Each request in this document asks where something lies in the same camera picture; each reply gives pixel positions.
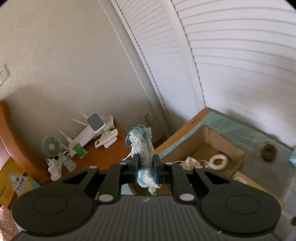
fan grille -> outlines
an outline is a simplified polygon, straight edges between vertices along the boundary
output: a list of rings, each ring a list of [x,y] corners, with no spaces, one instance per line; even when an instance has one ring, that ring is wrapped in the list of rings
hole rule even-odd
[[[42,150],[48,156],[56,156],[61,151],[61,144],[56,137],[45,137],[42,142]]]

white logo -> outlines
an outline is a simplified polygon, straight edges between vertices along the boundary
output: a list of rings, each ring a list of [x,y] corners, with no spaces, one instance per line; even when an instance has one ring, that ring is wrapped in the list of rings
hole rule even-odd
[[[24,186],[26,185],[27,177],[24,177],[22,175],[16,175],[13,173],[8,173],[8,178],[15,192],[19,196],[22,193]]]
[[[145,203],[148,203],[148,202],[150,202],[151,201],[151,199],[150,198],[145,198],[145,199],[143,199],[143,202],[145,202]]]

pink patterned fabric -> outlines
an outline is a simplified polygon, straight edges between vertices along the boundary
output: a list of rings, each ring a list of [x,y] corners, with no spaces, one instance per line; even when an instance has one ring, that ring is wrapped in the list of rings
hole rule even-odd
[[[10,241],[18,234],[17,227],[11,216],[11,211],[0,207],[0,240]]]

wooden table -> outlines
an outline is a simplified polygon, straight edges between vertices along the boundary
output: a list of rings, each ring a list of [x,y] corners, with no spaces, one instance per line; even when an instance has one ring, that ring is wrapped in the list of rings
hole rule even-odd
[[[177,132],[175,132],[175,134],[168,138],[163,144],[156,148],[154,153],[162,153],[166,148],[170,147],[177,140],[179,140],[181,137],[183,137],[185,134],[191,131],[208,113],[210,113],[209,110],[203,109],[195,117],[186,122],[184,126],[182,126]]]
[[[87,150],[87,154],[82,159],[80,159],[79,155],[75,155],[71,158],[77,164],[75,170],[69,172],[63,167],[62,177],[78,172],[89,166],[97,166],[100,170],[104,170],[109,169],[112,164],[121,162],[121,159],[125,158],[130,153],[131,149],[125,146],[125,130],[123,130],[116,122],[115,128],[118,130],[118,139],[114,144],[109,148],[105,148],[104,146],[95,148],[95,141],[98,140],[98,138],[91,140],[84,147],[85,150]]]

yellow snack bag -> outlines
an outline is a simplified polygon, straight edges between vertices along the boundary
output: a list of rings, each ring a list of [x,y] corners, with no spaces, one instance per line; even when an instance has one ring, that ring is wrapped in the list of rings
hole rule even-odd
[[[13,202],[22,194],[40,185],[35,182],[10,157],[0,170],[0,204],[11,209]]]

